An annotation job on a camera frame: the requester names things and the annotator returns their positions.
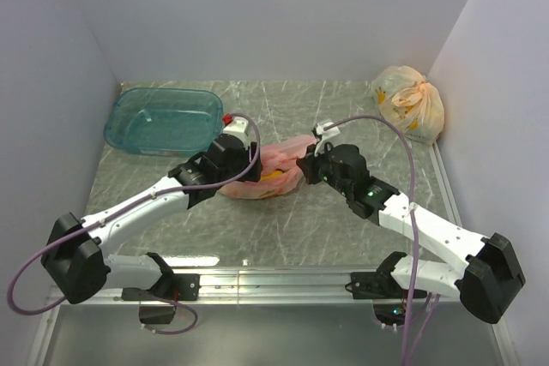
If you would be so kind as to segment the pink plastic bag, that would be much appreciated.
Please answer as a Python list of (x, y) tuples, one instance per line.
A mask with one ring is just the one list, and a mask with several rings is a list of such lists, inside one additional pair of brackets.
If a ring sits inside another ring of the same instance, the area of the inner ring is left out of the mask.
[(283, 176), (258, 182), (233, 182), (220, 189), (220, 192), (233, 199), (261, 200), (285, 195), (294, 190), (303, 177), (296, 160), (305, 156), (306, 149), (316, 140), (310, 135), (298, 135), (291, 139), (261, 148), (262, 175), (274, 170), (283, 170)]

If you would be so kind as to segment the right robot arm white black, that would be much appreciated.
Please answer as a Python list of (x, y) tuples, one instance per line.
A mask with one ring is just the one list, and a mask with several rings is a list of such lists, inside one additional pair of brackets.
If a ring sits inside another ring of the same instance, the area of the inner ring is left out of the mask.
[(486, 237), (411, 204), (397, 188), (372, 176), (359, 149), (329, 145), (324, 153), (307, 147), (296, 162), (308, 184), (326, 183), (350, 210), (374, 225), (394, 231), (432, 252), (438, 261), (413, 261), (393, 252), (373, 272), (354, 272), (346, 288), (353, 298), (414, 297), (438, 294), (459, 300), (477, 319), (496, 324), (526, 284), (511, 241), (499, 233)]

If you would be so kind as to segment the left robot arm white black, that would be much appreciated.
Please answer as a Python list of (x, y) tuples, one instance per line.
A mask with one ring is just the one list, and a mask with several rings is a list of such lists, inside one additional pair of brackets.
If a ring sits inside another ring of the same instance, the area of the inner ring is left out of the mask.
[(154, 299), (176, 297), (176, 275), (159, 254), (124, 256), (116, 255), (116, 249), (163, 218), (213, 197), (232, 180), (258, 181), (258, 156), (257, 142), (222, 134), (139, 195), (83, 219), (66, 213), (51, 230), (51, 248), (40, 259), (43, 268), (71, 304), (117, 288)]

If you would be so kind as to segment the yellow fruit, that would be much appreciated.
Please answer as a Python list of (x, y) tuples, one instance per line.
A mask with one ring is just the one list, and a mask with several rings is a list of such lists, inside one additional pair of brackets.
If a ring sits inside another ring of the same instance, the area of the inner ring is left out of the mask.
[(274, 170), (268, 175), (262, 175), (261, 180), (262, 181), (271, 180), (271, 179), (283, 176), (284, 174), (285, 172), (283, 170)]

